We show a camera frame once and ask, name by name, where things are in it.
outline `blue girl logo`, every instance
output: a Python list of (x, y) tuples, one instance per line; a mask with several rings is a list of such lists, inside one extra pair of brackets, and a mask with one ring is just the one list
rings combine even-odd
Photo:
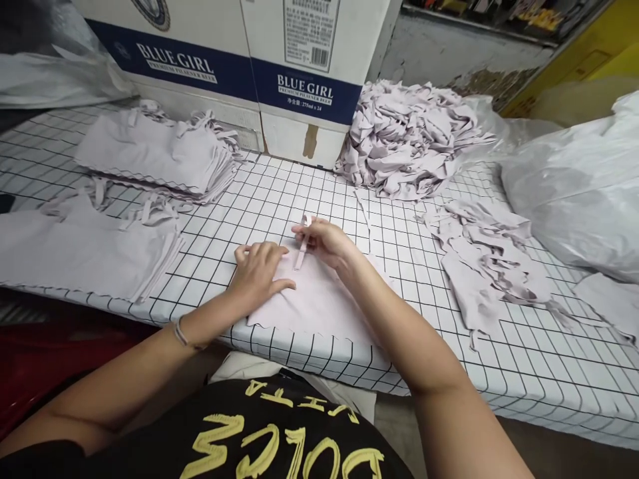
[(166, 0), (131, 0), (142, 16), (154, 27), (168, 31), (171, 17), (168, 14)]

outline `table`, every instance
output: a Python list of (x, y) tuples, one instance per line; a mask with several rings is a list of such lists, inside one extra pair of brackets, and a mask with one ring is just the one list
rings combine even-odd
[[(16, 195), (14, 210), (37, 208), (85, 181), (73, 162), (76, 145), (96, 117), (118, 105), (52, 110), (0, 135), (0, 192)], [(247, 162), (215, 205), (180, 215), (187, 239), (179, 258), (142, 304), (51, 288), (26, 291), (58, 297), (154, 325), (163, 325), (223, 292), (238, 244), (289, 244), (290, 226), (304, 212), (337, 224), (368, 252), (371, 247), (353, 187), (331, 172), (246, 152)], [(446, 340), (496, 414), (628, 448), (639, 449), (639, 352), (615, 330), (577, 325), (565, 331), (539, 307), (501, 303), (501, 333), (469, 348), (466, 330), (440, 259), (443, 252), (415, 215), (452, 199), (506, 203), (499, 166), (478, 163), (457, 174), (442, 196), (410, 204), (359, 190), (370, 211), (373, 253), (404, 300)], [(124, 217), (141, 191), (113, 186), (106, 214)], [(567, 267), (539, 242), (527, 245), (553, 284), (553, 297), (571, 313), (595, 315), (571, 287), (585, 272)], [(373, 391), (408, 395), (383, 351), (321, 335), (248, 327), (221, 341), (241, 351)]]

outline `blue stripe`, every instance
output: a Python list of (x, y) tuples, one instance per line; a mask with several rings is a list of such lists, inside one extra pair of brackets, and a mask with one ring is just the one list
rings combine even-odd
[[(235, 96), (252, 102), (258, 100), (251, 60), (248, 57), (95, 20), (87, 19), (87, 23), (124, 71)], [(139, 45), (142, 45), (146, 56), (142, 53)], [(210, 78), (210, 71), (212, 71), (217, 83), (153, 69), (149, 62), (161, 64), (160, 68), (164, 68), (166, 65), (167, 69), (179, 69), (196, 77)]]
[(353, 122), (361, 85), (256, 58), (251, 58), (251, 63), (260, 103), (334, 123), (350, 125)]

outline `barcode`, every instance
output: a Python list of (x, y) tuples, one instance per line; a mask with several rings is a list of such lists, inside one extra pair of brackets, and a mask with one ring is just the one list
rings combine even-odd
[(313, 47), (311, 50), (311, 63), (325, 67), (328, 64), (328, 50)]

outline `red chair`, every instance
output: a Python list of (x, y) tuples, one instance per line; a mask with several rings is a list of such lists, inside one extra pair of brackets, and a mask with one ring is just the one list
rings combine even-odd
[(157, 331), (121, 323), (84, 316), (0, 327), (0, 440), (83, 375)]

